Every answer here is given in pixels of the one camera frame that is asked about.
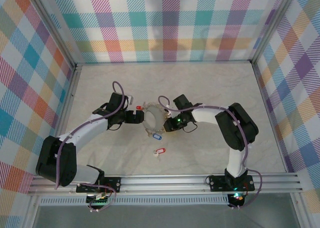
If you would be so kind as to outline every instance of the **red key tag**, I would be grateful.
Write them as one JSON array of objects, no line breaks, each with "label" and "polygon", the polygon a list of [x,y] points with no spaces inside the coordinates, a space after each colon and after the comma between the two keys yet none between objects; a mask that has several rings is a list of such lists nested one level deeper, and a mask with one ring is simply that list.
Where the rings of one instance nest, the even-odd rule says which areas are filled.
[{"label": "red key tag", "polygon": [[157,152],[158,154],[162,154],[162,153],[165,153],[165,152],[166,152],[166,149],[165,149],[165,148],[159,148],[159,149],[156,150],[156,152]]}]

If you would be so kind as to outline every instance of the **plaid wall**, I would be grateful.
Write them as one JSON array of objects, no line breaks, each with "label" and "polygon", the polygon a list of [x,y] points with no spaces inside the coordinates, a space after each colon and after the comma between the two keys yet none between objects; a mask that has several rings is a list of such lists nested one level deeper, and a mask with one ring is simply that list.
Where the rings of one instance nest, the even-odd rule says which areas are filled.
[{"label": "plaid wall", "polygon": [[30,0],[0,0],[0,227],[19,226],[72,70]]},{"label": "plaid wall", "polygon": [[293,0],[258,62],[280,148],[320,224],[320,0]]},{"label": "plaid wall", "polygon": [[72,50],[78,50],[84,62],[97,63],[248,60],[280,1],[43,0],[43,3],[65,41],[71,46],[73,40]]}]

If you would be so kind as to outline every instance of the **purple cable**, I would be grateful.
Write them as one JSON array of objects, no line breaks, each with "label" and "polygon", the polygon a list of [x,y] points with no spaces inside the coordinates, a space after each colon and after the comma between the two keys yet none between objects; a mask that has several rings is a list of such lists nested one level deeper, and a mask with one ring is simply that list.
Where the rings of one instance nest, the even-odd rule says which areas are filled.
[{"label": "purple cable", "polygon": [[243,160],[242,160],[242,165],[243,165],[243,167],[244,167],[246,170],[248,170],[248,171],[250,171],[250,172],[255,172],[255,173],[257,173],[257,174],[259,175],[259,177],[260,177],[260,186],[259,186],[259,189],[258,189],[258,191],[256,192],[255,196],[254,196],[248,203],[246,203],[245,205],[243,205],[241,208],[247,207],[247,206],[250,205],[252,202],[254,202],[254,200],[257,198],[257,196],[259,195],[259,193],[260,193],[260,191],[261,191],[261,188],[262,188],[262,175],[261,175],[260,172],[258,172],[258,171],[256,171],[256,170],[248,169],[248,168],[246,167],[246,165],[245,165],[246,159],[247,159],[247,157],[248,157],[248,152],[249,152],[249,149],[248,149],[248,141],[247,141],[245,132],[244,132],[244,130],[242,129],[242,127],[241,127],[238,119],[236,118],[236,116],[235,116],[232,112],[230,112],[228,109],[226,109],[226,108],[224,108],[224,107],[207,106],[207,105],[205,105],[205,106],[198,106],[198,107],[190,107],[190,108],[181,109],[181,110],[175,110],[175,109],[167,108],[165,105],[163,105],[163,104],[161,103],[161,101],[160,101],[161,98],[166,99],[167,102],[168,102],[168,105],[170,105],[170,100],[169,100],[167,97],[165,97],[165,96],[159,96],[159,97],[158,97],[158,102],[159,102],[159,104],[160,104],[163,108],[165,108],[166,110],[171,111],[171,112],[185,112],[185,111],[195,110],[195,109],[211,108],[211,109],[218,109],[218,110],[226,111],[226,112],[233,118],[233,120],[235,121],[236,125],[239,127],[241,136],[242,136],[243,141],[244,141],[244,146],[245,146],[245,148],[246,148],[246,149],[245,149],[245,154],[244,154],[244,157],[243,157]]},{"label": "purple cable", "polygon": [[83,124],[81,124],[80,126],[78,126],[77,128],[75,128],[61,143],[60,147],[59,147],[59,150],[58,150],[58,153],[57,153],[57,156],[56,156],[56,177],[55,177],[55,190],[58,189],[59,187],[59,183],[60,183],[60,156],[61,156],[61,152],[62,152],[62,147],[64,146],[64,144],[68,141],[68,139],[70,138],[70,135],[73,136],[78,130],[80,130],[82,127],[86,126],[87,124],[90,124],[92,122],[96,122],[96,121],[99,121],[101,119],[105,119],[109,116],[112,116],[113,114],[116,114],[122,107],[123,103],[125,102],[125,92],[124,92],[124,89],[122,88],[121,84],[118,83],[117,81],[114,81],[112,83],[112,88],[113,88],[113,91],[116,92],[116,89],[115,89],[115,84],[117,84],[121,90],[121,93],[122,93],[122,100],[121,100],[121,104],[120,106],[112,113],[108,114],[108,115],[105,115],[103,117],[99,117],[99,118],[96,118],[96,119],[93,119],[91,121],[87,121]]},{"label": "purple cable", "polygon": [[114,198],[112,200],[112,202],[110,202],[108,205],[102,207],[101,209],[93,209],[91,207],[91,204],[93,201],[89,202],[89,209],[90,211],[93,211],[93,212],[100,212],[100,211],[103,211],[104,209],[107,209],[109,206],[111,206],[115,201],[116,201],[116,197],[117,197],[117,192],[115,191],[115,189],[113,189],[112,187],[108,187],[108,186],[104,186],[104,185],[94,185],[94,184],[87,184],[87,183],[80,183],[81,185],[85,185],[85,186],[91,186],[91,187],[98,187],[98,188],[106,188],[106,189],[109,189],[111,191],[113,191],[114,193]]}]

